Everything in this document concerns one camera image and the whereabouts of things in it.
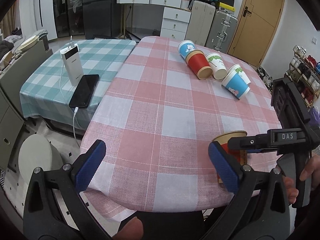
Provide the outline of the person's right hand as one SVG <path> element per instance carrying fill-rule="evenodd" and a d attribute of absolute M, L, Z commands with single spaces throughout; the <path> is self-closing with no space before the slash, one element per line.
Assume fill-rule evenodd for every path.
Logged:
<path fill-rule="evenodd" d="M 311 187 L 316 189 L 320 183 L 320 156 L 314 155 L 305 165 L 303 171 L 300 174 L 300 181 L 305 181 L 311 178 Z M 286 188 L 289 204 L 294 204 L 299 191 L 293 187 L 293 179 L 283 176 L 283 181 Z"/>

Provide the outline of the person's left hand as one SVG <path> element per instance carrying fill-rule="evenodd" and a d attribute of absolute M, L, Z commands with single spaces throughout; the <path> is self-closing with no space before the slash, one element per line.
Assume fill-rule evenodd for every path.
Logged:
<path fill-rule="evenodd" d="M 140 240 L 143 237 L 143 223 L 137 217 L 133 217 L 124 227 L 115 234 L 114 240 Z"/>

